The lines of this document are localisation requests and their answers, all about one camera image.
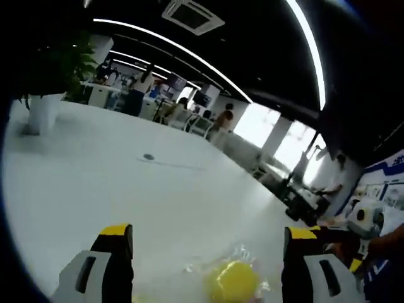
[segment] air conditioning vent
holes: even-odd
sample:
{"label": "air conditioning vent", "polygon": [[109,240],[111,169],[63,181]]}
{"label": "air conditioning vent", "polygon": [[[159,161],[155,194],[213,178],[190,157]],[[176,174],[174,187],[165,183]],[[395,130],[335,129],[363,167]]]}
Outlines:
{"label": "air conditioning vent", "polygon": [[192,0],[172,0],[162,17],[200,36],[225,22]]}

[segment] white planter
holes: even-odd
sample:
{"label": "white planter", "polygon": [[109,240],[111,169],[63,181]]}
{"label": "white planter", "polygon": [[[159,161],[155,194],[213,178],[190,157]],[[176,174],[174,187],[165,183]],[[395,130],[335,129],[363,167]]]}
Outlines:
{"label": "white planter", "polygon": [[31,96],[30,116],[28,118],[28,134],[47,134],[55,125],[60,101],[65,93],[54,95]]}

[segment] black ceiling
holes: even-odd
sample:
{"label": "black ceiling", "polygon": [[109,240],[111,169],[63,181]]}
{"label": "black ceiling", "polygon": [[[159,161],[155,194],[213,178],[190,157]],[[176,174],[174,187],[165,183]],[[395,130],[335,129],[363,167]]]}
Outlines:
{"label": "black ceiling", "polygon": [[[26,13],[18,11],[19,20],[25,20],[24,14],[27,14],[32,21],[21,27],[19,36],[15,37],[24,35],[37,39],[41,37],[39,33],[52,27],[76,26],[85,15],[86,27],[91,32],[113,36],[115,51],[153,61],[187,80],[209,83],[209,77],[234,98],[245,100],[221,77],[174,46],[138,30],[91,20],[105,18],[126,22],[152,30],[193,51],[230,78],[254,102],[273,107],[285,101],[281,111],[287,111],[291,117],[316,127],[321,121],[319,129],[331,133],[334,129],[343,129],[340,141],[342,136],[348,138],[349,133],[360,138],[369,123],[373,128],[368,133],[377,130],[380,133],[377,136],[385,137],[398,125],[397,121],[402,121],[402,117],[396,115],[403,103],[399,101],[402,97],[397,95],[404,69],[400,0],[385,0],[382,6],[373,0],[297,1],[311,26],[323,66],[327,104],[320,120],[314,118],[319,113],[319,94],[311,53],[286,0],[197,0],[226,22],[202,36],[195,36],[161,17],[169,0],[92,0],[83,14],[68,10],[73,2],[83,7],[83,1],[65,0],[63,5],[56,2],[29,1]],[[36,15],[31,9],[40,13]],[[52,17],[58,25],[49,26]],[[38,30],[35,26],[39,20],[44,22],[44,27]],[[30,45],[25,41],[17,41],[15,45],[20,43]],[[396,110],[393,115],[389,114],[392,118],[386,124],[383,119],[375,119],[373,114],[367,113],[373,110],[388,115],[389,107]],[[363,152],[352,146],[357,149],[356,154]]]}

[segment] yellow ball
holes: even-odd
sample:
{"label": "yellow ball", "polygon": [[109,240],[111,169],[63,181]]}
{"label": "yellow ball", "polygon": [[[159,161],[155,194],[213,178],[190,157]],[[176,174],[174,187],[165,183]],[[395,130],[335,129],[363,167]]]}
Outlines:
{"label": "yellow ball", "polygon": [[254,297],[259,278],[249,264],[232,261],[221,264],[207,277],[212,302],[245,302]]}

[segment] potted plant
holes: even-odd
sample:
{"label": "potted plant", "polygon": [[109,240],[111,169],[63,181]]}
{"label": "potted plant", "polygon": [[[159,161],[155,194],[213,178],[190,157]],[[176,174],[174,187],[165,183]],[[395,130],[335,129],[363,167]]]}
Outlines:
{"label": "potted plant", "polygon": [[97,63],[92,59],[94,51],[89,41],[88,33],[70,33],[47,41],[33,53],[21,84],[22,97],[30,110],[28,134],[48,133],[65,94],[77,92],[80,81],[95,72]]}

